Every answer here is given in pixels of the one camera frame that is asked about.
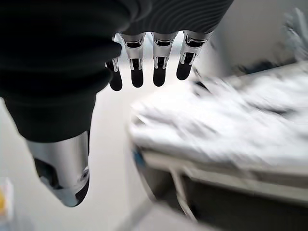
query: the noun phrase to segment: hospital bed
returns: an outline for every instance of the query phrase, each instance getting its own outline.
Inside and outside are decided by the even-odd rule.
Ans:
[[[241,91],[250,86],[256,79],[264,76],[279,79],[284,79],[287,76],[288,79],[298,74],[306,75],[307,73],[308,63],[303,62],[240,78],[230,77],[225,82],[233,86],[234,89]],[[167,99],[168,96],[186,91],[188,85],[188,83],[181,82],[177,85],[169,86],[169,88],[160,90],[142,100],[141,103],[138,102],[137,106],[133,106],[133,108],[136,111],[136,108],[140,106],[155,105],[158,101]],[[140,123],[140,120],[142,120],[140,115],[135,112],[131,125],[135,126]],[[282,150],[281,156],[278,151],[276,155],[269,154],[269,157],[261,156],[260,159],[255,156],[245,159],[243,156],[245,152],[240,156],[245,159],[244,161],[232,153],[226,155],[228,158],[224,160],[222,157],[206,159],[199,158],[197,155],[200,153],[198,144],[195,145],[197,148],[193,145],[187,148],[185,144],[180,148],[172,148],[172,145],[169,144],[157,145],[155,136],[146,139],[140,134],[134,134],[132,130],[130,130],[130,134],[136,144],[136,150],[138,151],[135,155],[139,161],[141,160],[151,168],[171,173],[177,191],[178,202],[184,213],[192,220],[196,220],[196,218],[185,191],[183,176],[187,176],[194,181],[240,190],[241,192],[288,200],[305,206],[308,204],[308,148],[306,149],[305,145],[300,151],[294,149],[293,146],[287,145],[285,148],[280,149]]]

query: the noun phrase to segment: white wall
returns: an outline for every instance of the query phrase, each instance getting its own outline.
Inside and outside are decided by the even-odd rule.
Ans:
[[[123,89],[108,86],[97,95],[90,140],[90,188],[84,202],[76,208],[64,207],[36,176],[31,154],[23,138],[0,104],[0,177],[9,177],[16,189],[16,205],[22,231],[113,231],[148,200],[132,159],[126,124],[130,104],[155,91],[152,48],[146,40],[143,63],[145,83],[136,89],[130,80],[126,55],[120,58]],[[175,47],[167,67],[166,84],[175,76],[180,50]],[[161,172],[152,171],[150,184],[157,185]]]
[[[294,7],[308,14],[307,0],[234,0],[220,25],[230,64],[275,61],[273,47],[284,41],[283,14]]]

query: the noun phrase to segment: gray floor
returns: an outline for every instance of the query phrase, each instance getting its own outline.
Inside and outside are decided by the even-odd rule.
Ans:
[[[186,180],[199,224],[190,222],[175,197],[175,190],[135,226],[134,231],[307,231],[308,208]]]

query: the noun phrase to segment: white bed sheet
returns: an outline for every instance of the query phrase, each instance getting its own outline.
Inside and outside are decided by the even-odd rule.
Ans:
[[[181,83],[134,104],[133,142],[200,162],[308,166],[307,73],[259,77],[242,92],[211,88],[214,95],[198,97]]]

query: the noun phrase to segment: robotic hand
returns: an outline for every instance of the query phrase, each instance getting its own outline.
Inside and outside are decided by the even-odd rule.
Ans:
[[[0,3],[0,96],[26,139],[41,181],[66,206],[89,187],[89,138],[96,93],[121,90],[120,33],[132,84],[143,84],[145,32],[153,36],[156,86],[165,81],[172,42],[184,31],[177,69],[195,57],[233,0],[12,0]]]

